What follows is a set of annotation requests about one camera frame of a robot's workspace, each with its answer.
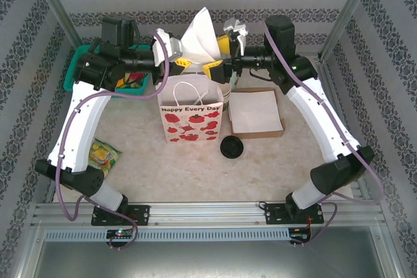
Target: black lid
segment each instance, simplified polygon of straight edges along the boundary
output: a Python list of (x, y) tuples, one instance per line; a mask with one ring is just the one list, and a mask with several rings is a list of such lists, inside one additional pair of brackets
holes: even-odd
[(220, 151), (226, 158), (235, 159), (243, 152), (243, 142), (235, 136), (224, 137), (220, 144)]

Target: green basket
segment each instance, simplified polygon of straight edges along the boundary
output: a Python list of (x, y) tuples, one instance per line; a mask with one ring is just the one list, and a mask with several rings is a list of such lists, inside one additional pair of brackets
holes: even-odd
[[(90, 45), (82, 45), (82, 46), (77, 48), (75, 54), (72, 56), (70, 66), (68, 67), (68, 72), (65, 75), (64, 90), (72, 91), (72, 86), (74, 85), (74, 74), (75, 74), (76, 69), (77, 69), (78, 59), (81, 57), (81, 55), (86, 53), (89, 50), (89, 48), (90, 48)], [(139, 45), (139, 47), (138, 47), (138, 49), (150, 49), (150, 48), (151, 47), (149, 45)], [(120, 92), (120, 93), (123, 93), (123, 94), (133, 94), (133, 95), (139, 96), (139, 95), (143, 94), (143, 92), (145, 91), (148, 80), (149, 80), (149, 74), (147, 74), (143, 78), (141, 88), (116, 88), (115, 92)]]

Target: white rope handle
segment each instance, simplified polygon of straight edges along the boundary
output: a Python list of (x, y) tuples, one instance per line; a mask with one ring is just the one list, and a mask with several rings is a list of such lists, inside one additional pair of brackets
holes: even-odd
[(187, 85), (189, 85), (189, 86), (193, 87), (193, 88), (194, 88), (194, 90), (195, 90), (195, 92), (197, 93), (198, 100), (200, 100), (201, 105), (203, 105), (203, 101), (202, 101), (202, 99), (201, 99), (201, 97), (200, 97), (200, 95), (199, 95), (199, 93), (198, 93), (198, 90), (197, 90), (197, 89), (196, 89), (193, 85), (191, 85), (190, 83), (187, 83), (186, 81), (179, 81), (178, 83), (176, 83), (176, 84), (175, 84), (175, 86), (174, 86), (174, 89), (173, 89), (173, 91), (172, 91), (172, 93), (173, 93), (173, 95), (174, 95), (175, 103), (176, 103), (177, 105), (179, 105), (179, 104), (178, 104), (177, 97), (175, 96), (175, 89), (176, 89), (176, 88), (177, 88), (177, 86), (178, 86), (178, 85), (180, 85), (180, 84), (187, 84)]

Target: gift bag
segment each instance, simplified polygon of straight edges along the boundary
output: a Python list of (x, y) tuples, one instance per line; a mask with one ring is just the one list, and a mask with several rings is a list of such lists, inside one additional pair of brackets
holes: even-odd
[(168, 143), (219, 138), (223, 94), (207, 76), (170, 76), (158, 104)]

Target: marble surface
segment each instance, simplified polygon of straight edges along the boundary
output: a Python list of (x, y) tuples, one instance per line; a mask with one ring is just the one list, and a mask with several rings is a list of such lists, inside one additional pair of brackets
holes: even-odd
[[(248, 72), (238, 82), (240, 88), (272, 86)], [(95, 137), (123, 155), (106, 180), (130, 202), (283, 201), (324, 161), (301, 113), (277, 90), (284, 135), (243, 140), (244, 152), (234, 160), (221, 154), (220, 141), (167, 144), (156, 98), (111, 99)], [(220, 138), (229, 134), (225, 112)], [(352, 197), (349, 186), (340, 192)], [(79, 193), (63, 188), (63, 197), (75, 202)]]

